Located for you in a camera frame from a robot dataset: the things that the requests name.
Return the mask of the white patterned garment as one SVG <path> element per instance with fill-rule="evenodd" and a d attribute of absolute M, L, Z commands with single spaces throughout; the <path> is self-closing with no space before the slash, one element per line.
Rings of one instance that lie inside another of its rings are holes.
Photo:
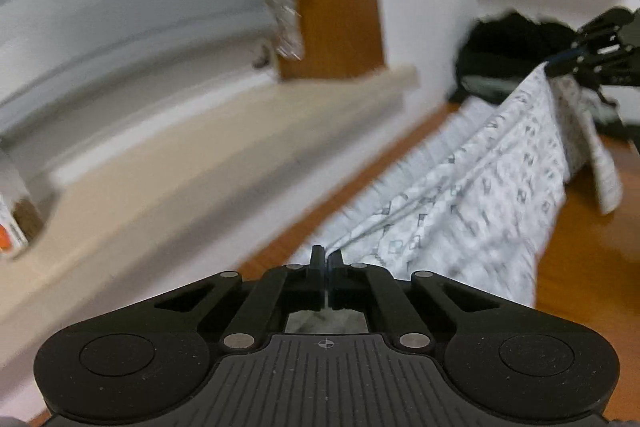
<path fill-rule="evenodd" d="M 585 93 L 536 68 L 500 105 L 468 98 L 326 219 L 295 260 L 320 245 L 401 280 L 427 270 L 533 306 L 566 184 L 584 167 L 600 211 L 614 211 L 623 187 Z"/>

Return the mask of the black grey bag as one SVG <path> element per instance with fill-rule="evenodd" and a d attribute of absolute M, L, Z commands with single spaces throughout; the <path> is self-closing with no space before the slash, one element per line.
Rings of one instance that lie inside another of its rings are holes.
<path fill-rule="evenodd" d="M 520 82 L 549 58 L 570 47 L 576 30 L 552 18 L 532 20 L 516 11 L 478 20 L 454 61 L 451 103 L 476 96 L 501 104 Z"/>

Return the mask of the beige window sill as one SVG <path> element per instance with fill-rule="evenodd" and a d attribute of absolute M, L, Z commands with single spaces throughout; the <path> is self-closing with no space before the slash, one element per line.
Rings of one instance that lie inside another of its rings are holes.
<path fill-rule="evenodd" d="M 194 223 L 393 103 L 417 81 L 416 69 L 406 65 L 361 80 L 250 90 L 67 187 L 35 245 L 1 267 L 2 360 Z"/>

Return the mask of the glass jar on sill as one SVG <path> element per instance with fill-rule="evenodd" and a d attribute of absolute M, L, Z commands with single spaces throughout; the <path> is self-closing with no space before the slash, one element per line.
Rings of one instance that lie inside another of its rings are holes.
<path fill-rule="evenodd" d="M 1 152 L 1 259 L 19 256 L 44 228 L 40 212 L 10 156 Z"/>

